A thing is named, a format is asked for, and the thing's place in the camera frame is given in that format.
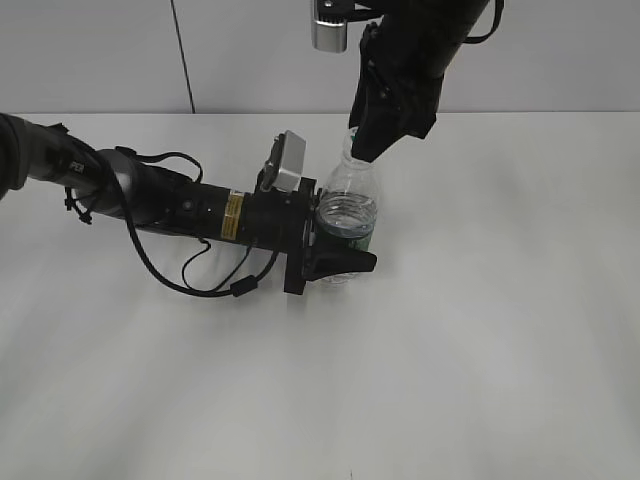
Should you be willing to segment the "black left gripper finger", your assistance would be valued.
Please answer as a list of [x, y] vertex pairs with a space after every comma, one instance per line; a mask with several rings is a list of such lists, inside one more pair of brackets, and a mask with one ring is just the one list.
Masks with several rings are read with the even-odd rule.
[[304, 279], [317, 281], [320, 279], [350, 274], [373, 272], [377, 264], [377, 256], [350, 248], [312, 249], [310, 257], [304, 263]]

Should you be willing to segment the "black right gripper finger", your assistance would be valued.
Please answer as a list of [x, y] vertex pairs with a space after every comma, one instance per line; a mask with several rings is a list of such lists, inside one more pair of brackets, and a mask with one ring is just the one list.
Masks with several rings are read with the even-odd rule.
[[415, 82], [407, 76], [388, 76], [376, 66], [360, 66], [348, 124], [356, 129], [354, 158], [373, 163], [406, 135], [414, 94]]

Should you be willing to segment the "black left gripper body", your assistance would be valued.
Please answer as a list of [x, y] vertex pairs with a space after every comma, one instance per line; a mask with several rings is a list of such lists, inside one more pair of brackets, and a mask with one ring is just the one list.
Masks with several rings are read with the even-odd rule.
[[280, 254], [286, 256], [283, 291], [302, 295], [307, 281], [303, 278], [305, 256], [309, 247], [311, 214], [315, 206], [317, 181], [303, 177], [293, 192], [275, 188], [255, 190], [245, 197], [242, 207], [239, 242], [249, 241], [254, 248], [271, 251], [267, 265], [256, 276], [260, 283], [271, 271]]

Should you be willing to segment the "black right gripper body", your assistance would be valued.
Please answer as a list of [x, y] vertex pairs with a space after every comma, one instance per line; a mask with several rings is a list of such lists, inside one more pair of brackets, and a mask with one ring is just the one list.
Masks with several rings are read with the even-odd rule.
[[405, 136], [425, 138], [436, 121], [444, 76], [432, 75], [425, 70], [426, 55], [416, 48], [409, 28], [392, 17], [368, 23], [359, 42], [359, 54], [360, 66], [376, 66], [388, 76], [407, 76], [415, 82]]

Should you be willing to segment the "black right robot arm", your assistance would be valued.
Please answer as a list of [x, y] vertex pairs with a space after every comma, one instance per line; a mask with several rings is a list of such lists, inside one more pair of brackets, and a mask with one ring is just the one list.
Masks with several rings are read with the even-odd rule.
[[372, 163], [406, 136], [424, 139], [437, 119], [445, 72], [464, 44], [482, 43], [500, 25], [497, 1], [488, 33], [471, 30], [484, 0], [376, 1], [383, 13], [359, 43], [360, 73], [348, 127], [351, 155]]

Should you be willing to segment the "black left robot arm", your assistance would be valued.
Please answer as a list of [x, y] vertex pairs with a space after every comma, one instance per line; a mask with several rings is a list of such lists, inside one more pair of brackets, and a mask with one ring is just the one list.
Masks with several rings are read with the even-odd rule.
[[[300, 295], [307, 283], [336, 274], [374, 270], [374, 254], [330, 240], [316, 215], [320, 193], [302, 176], [306, 143], [291, 131], [277, 135], [251, 192], [206, 184], [161, 167], [169, 158], [196, 165], [193, 157], [170, 151], [141, 155], [128, 147], [96, 150], [61, 123], [41, 125], [1, 116], [1, 191], [21, 189], [29, 179], [65, 189], [64, 204], [84, 224], [95, 214], [121, 219], [151, 275], [168, 288], [193, 297], [240, 297], [257, 289], [279, 255], [286, 257], [284, 290]], [[256, 275], [228, 276], [207, 290], [176, 284], [152, 264], [140, 232], [243, 245], [271, 256]]]

